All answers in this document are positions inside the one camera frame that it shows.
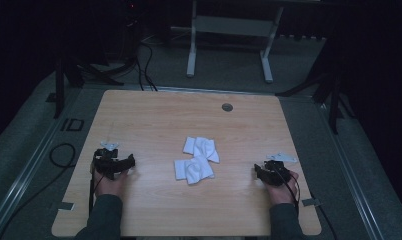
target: small round object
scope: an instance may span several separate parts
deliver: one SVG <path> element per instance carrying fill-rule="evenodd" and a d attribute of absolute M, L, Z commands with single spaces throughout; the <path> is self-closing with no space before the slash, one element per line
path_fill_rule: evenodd
<path fill-rule="evenodd" d="M 222 109 L 223 111 L 230 112 L 233 110 L 233 106 L 230 103 L 223 103 Z"/>

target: table surface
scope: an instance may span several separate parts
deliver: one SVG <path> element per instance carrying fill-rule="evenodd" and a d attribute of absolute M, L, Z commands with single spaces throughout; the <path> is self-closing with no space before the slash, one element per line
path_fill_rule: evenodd
<path fill-rule="evenodd" d="M 233 110 L 224 111 L 224 103 Z M 175 180 L 174 160 L 192 158 L 182 151 L 188 136 L 214 139 L 215 178 L 194 185 Z M 118 142 L 119 159 L 131 153 L 136 159 L 124 194 L 123 236 L 267 236 L 270 202 L 253 165 L 279 152 L 298 159 L 275 96 L 109 90 L 63 199 L 74 208 L 58 211 L 55 236 L 86 226 L 89 168 L 101 141 Z M 299 174 L 301 199 L 310 198 L 300 162 L 285 166 Z M 314 206 L 300 203 L 299 220 L 305 234 L 321 232 Z"/>

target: dark background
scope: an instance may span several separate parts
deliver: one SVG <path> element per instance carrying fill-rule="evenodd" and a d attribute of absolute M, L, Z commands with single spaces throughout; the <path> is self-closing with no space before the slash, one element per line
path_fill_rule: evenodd
<path fill-rule="evenodd" d="M 109 10 L 129 1 L 0 1 L 0 134 L 35 86 L 52 73 L 58 56 L 73 53 L 106 63 L 108 42 L 117 39 L 105 36 L 114 35 L 126 16 L 145 22 L 164 41 L 168 26 L 189 26 L 190 1 L 133 2 L 141 8 L 112 15 Z M 332 19 L 329 9 L 291 5 L 279 33 L 299 37 L 313 32 L 328 38 L 310 77 L 335 63 L 344 69 L 343 92 L 402 202 L 402 1 L 365 1 L 360 8 L 337 9 L 340 17 Z M 317 23 L 307 27 L 300 19 Z M 332 22 L 334 31 L 319 22 Z"/>

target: human hand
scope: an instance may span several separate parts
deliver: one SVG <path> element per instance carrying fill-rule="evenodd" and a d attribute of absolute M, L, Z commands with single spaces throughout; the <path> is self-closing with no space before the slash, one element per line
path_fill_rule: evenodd
<path fill-rule="evenodd" d="M 294 193 L 294 196 L 297 195 L 297 188 L 295 187 L 296 179 L 298 179 L 298 173 L 293 171 L 289 171 L 292 175 L 291 179 L 288 181 L 288 186 L 291 191 Z M 267 191 L 269 192 L 270 202 L 272 203 L 272 207 L 281 203 L 292 203 L 294 204 L 294 198 L 291 195 L 288 187 L 285 184 L 277 186 L 271 186 L 265 182 L 263 182 L 266 186 Z"/>
<path fill-rule="evenodd" d="M 111 180 L 103 175 L 101 175 L 98 171 L 95 172 L 95 196 L 100 196 L 103 194 L 111 194 L 122 199 L 124 185 L 127 179 L 127 174 L 129 170 L 125 170 L 119 174 L 119 176 Z"/>

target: sleeve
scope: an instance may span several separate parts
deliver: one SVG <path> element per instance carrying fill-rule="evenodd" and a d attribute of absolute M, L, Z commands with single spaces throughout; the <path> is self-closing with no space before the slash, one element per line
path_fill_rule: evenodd
<path fill-rule="evenodd" d="M 87 226 L 77 233 L 75 239 L 120 239 L 120 223 L 123 202 L 115 195 L 101 195 L 89 216 Z"/>
<path fill-rule="evenodd" d="M 294 205 L 290 203 L 278 204 L 270 210 L 271 239 L 299 240 L 308 239 L 301 230 Z"/>

